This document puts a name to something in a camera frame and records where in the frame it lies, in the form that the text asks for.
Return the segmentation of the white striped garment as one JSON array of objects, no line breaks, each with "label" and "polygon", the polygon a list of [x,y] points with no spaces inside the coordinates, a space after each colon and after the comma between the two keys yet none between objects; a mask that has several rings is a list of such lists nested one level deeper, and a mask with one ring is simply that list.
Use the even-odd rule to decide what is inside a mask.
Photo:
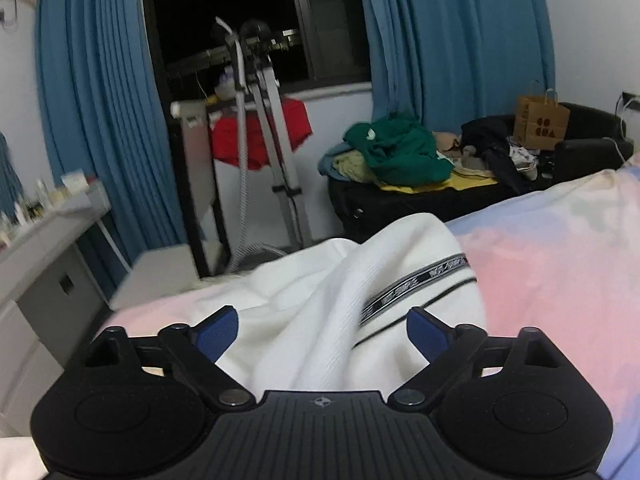
[{"label": "white striped garment", "polygon": [[239,333],[218,365],[255,396],[390,394],[426,364],[406,333],[411,308],[450,326],[486,324],[469,259],[431,214],[402,218],[363,244],[332,238],[258,266],[199,299],[189,321],[224,306],[238,311]]}]

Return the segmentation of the white dressing table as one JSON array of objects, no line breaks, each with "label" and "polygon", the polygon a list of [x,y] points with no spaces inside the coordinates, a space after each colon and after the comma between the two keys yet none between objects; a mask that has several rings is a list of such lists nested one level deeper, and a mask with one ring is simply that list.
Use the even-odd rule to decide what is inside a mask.
[{"label": "white dressing table", "polygon": [[110,315],[77,247],[111,210],[99,181],[18,230],[1,251],[1,434],[27,436],[30,414]]}]

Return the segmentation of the pastel bed sheet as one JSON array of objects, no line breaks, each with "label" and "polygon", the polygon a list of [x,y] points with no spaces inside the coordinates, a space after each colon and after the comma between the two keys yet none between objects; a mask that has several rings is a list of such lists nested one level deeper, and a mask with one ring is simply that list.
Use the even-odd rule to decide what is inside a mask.
[{"label": "pastel bed sheet", "polygon": [[[491,337],[537,327],[604,401],[613,434],[595,474],[488,474],[431,417],[378,390],[267,390],[220,415],[186,460],[152,477],[64,477],[32,432],[1,442],[6,479],[634,479],[639,474],[639,164],[604,170],[444,223],[477,277]],[[117,312],[129,337],[190,326],[218,284]]]}]

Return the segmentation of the white box on table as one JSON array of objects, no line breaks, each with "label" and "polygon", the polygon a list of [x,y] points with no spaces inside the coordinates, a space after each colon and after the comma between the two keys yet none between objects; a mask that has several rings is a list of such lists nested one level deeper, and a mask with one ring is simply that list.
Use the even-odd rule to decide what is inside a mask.
[{"label": "white box on table", "polygon": [[89,180],[82,170],[76,170],[63,174],[61,177],[62,185],[70,194],[84,192],[89,186]]}]

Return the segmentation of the black sofa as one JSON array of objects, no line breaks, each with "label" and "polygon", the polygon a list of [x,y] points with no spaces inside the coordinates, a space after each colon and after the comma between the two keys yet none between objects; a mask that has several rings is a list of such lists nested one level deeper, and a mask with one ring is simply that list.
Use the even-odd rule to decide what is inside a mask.
[{"label": "black sofa", "polygon": [[553,150],[541,153],[538,177],[524,176],[498,153],[506,145],[506,133],[515,126],[512,115],[475,119],[463,126],[466,145],[470,148],[479,140],[485,150],[480,160],[498,170],[488,179],[472,179],[470,188],[449,181],[432,190],[386,191],[376,183],[330,177],[329,198],[346,237],[362,243],[394,221],[418,212],[434,214],[443,222],[454,220],[509,198],[618,169],[634,154],[634,141],[627,136],[620,116],[580,104],[562,105],[570,111],[566,133]]}]

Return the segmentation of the green garment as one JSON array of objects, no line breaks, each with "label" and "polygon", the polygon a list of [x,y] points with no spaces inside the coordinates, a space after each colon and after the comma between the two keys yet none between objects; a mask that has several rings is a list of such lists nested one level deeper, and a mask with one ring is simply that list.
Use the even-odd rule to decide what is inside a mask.
[{"label": "green garment", "polygon": [[424,186],[448,180],[454,165],[438,154],[434,133],[410,114],[357,122],[343,140],[358,151],[378,182]]}]

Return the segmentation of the brown paper bag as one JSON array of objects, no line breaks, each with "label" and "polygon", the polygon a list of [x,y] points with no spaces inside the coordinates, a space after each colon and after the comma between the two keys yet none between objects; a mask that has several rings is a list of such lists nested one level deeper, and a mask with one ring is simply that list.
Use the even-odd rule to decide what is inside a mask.
[{"label": "brown paper bag", "polygon": [[528,150],[553,151],[565,138],[570,110],[561,105],[558,92],[520,96],[515,112],[514,139]]}]

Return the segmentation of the red cloth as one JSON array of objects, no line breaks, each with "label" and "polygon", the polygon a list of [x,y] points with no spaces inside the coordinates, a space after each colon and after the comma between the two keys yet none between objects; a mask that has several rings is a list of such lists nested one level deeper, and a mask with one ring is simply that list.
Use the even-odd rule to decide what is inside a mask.
[{"label": "red cloth", "polygon": [[[296,151],[312,135],[305,103],[285,99],[282,102],[285,125],[291,148]],[[249,170],[261,170],[269,166],[266,144],[262,137],[258,115],[254,110],[246,113],[247,148]],[[232,166],[239,166],[238,120],[233,116],[222,116],[216,121],[212,132],[214,159]]]}]

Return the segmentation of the left blue curtain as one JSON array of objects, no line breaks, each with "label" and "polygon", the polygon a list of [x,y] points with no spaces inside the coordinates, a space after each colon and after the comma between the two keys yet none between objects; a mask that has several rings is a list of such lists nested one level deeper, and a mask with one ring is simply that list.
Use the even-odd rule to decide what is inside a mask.
[{"label": "left blue curtain", "polygon": [[80,170],[111,202],[79,248],[112,292],[142,252],[186,240],[142,0],[37,0],[35,61],[53,177]]}]

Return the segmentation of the blue curtain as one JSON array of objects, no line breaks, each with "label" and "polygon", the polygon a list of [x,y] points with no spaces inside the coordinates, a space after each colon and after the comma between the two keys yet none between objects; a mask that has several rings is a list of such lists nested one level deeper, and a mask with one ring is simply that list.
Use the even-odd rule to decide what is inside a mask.
[{"label": "blue curtain", "polygon": [[372,116],[410,113],[435,131],[510,114],[555,86],[546,0],[362,0]]},{"label": "blue curtain", "polygon": [[80,170],[111,202],[79,248],[112,292],[142,252],[186,240],[142,0],[37,0],[35,61],[53,177]]}]

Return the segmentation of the garment steamer stand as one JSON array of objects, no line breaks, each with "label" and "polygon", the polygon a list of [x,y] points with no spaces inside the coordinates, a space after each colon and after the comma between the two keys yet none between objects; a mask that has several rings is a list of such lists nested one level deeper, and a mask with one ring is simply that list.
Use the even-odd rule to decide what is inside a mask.
[{"label": "garment steamer stand", "polygon": [[[271,172],[270,190],[278,200],[288,247],[296,252],[312,243],[294,159],[296,148],[311,135],[306,108],[280,92],[270,58],[277,43],[266,24],[248,22],[233,30],[224,20],[216,23],[224,32],[231,96],[172,102],[168,122],[188,247],[201,278],[234,272],[254,255],[283,254],[267,244],[247,243],[248,176],[253,170]],[[234,243],[224,223],[216,162],[239,170]]]}]

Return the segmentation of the right blue curtain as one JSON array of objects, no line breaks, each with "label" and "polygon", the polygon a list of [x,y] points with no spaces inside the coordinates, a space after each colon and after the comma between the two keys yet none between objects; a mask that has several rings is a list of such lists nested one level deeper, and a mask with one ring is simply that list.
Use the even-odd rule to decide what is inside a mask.
[{"label": "right blue curtain", "polygon": [[555,86],[546,0],[362,0],[372,116],[410,113],[435,131],[510,114]]}]

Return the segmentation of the window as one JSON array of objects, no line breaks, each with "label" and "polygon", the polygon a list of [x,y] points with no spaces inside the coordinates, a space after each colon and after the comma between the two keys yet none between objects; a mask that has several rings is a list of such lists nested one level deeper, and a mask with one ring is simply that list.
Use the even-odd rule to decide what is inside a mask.
[{"label": "window", "polygon": [[143,0],[160,97],[214,93],[230,63],[236,32],[269,51],[288,91],[356,84],[370,78],[362,0]]}]

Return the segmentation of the wavy frame mirror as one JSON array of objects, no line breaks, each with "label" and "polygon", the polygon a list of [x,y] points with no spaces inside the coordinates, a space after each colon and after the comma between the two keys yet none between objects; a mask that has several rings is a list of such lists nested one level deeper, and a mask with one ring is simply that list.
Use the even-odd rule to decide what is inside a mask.
[{"label": "wavy frame mirror", "polygon": [[15,203],[23,196],[23,185],[13,167],[6,137],[0,134],[0,208],[10,219],[14,218]]}]

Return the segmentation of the wall power socket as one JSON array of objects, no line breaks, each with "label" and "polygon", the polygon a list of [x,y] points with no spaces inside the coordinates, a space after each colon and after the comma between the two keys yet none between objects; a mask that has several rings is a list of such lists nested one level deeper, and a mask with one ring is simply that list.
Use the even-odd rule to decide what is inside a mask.
[{"label": "wall power socket", "polygon": [[620,110],[640,112],[640,96],[631,92],[622,92],[620,94]]}]

